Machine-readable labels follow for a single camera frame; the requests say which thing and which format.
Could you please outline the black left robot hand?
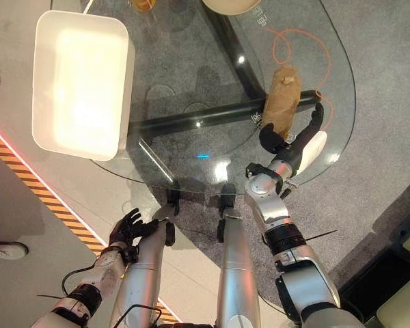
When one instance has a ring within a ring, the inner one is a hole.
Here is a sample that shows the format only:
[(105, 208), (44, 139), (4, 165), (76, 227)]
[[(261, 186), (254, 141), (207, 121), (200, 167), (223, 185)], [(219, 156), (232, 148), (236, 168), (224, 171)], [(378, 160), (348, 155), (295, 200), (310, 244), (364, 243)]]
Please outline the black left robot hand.
[(130, 247), (133, 240), (138, 237), (147, 237), (156, 232), (159, 226), (158, 220), (144, 223), (138, 208), (132, 209), (114, 226), (109, 235), (109, 246), (116, 243), (124, 243)]

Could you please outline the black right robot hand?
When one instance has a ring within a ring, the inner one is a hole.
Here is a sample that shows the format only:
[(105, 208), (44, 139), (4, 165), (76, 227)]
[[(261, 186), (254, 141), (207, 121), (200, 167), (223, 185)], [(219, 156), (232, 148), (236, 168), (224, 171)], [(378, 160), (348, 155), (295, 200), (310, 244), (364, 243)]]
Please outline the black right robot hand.
[(260, 130), (261, 146), (277, 160), (289, 164), (292, 176), (304, 172), (323, 151), (327, 133), (320, 129), (324, 118), (324, 107), (318, 102), (312, 112), (310, 123), (295, 137), (293, 142), (286, 143), (273, 131), (273, 124), (268, 123)]

